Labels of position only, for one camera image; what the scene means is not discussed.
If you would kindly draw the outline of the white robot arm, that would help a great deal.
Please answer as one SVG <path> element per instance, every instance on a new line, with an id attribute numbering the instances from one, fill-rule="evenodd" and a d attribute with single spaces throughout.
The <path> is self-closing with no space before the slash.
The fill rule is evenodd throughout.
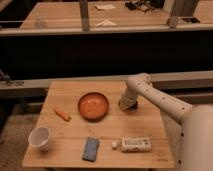
<path id="1" fill-rule="evenodd" d="M 152 86 L 147 73 L 128 76 L 119 100 L 123 111 L 141 95 L 182 126 L 178 171 L 213 171 L 213 106 L 192 105 Z"/>

